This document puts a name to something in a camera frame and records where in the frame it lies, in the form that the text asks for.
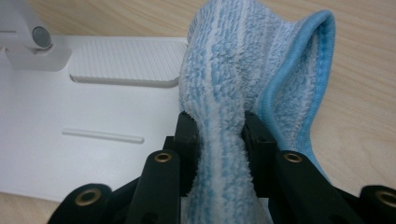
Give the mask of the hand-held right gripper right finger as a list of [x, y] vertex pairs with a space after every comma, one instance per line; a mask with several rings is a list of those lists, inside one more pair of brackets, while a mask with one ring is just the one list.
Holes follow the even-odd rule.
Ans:
[[304, 154], [280, 150], [254, 113], [242, 137], [256, 195], [268, 201], [274, 224], [363, 224], [363, 219]]

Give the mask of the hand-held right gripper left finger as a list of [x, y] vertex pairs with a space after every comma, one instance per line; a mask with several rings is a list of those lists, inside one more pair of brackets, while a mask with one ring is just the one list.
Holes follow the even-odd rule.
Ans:
[[181, 198], [196, 176], [199, 145], [196, 122], [181, 112], [175, 134], [147, 157], [125, 224], [180, 224]]

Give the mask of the blue striped cloth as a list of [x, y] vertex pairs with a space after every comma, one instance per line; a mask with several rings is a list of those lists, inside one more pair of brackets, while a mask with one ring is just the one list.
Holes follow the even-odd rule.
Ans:
[[191, 22], [179, 104], [196, 121], [201, 156], [185, 224], [262, 224], [241, 137], [255, 113], [286, 150], [315, 157], [310, 130], [332, 67], [328, 10], [285, 21], [258, 0], [208, 0]]

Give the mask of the white desk lamp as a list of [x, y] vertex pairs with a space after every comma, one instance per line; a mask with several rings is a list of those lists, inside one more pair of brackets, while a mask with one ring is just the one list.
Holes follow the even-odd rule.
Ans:
[[177, 123], [194, 5], [0, 0], [0, 192], [60, 201], [141, 173]]

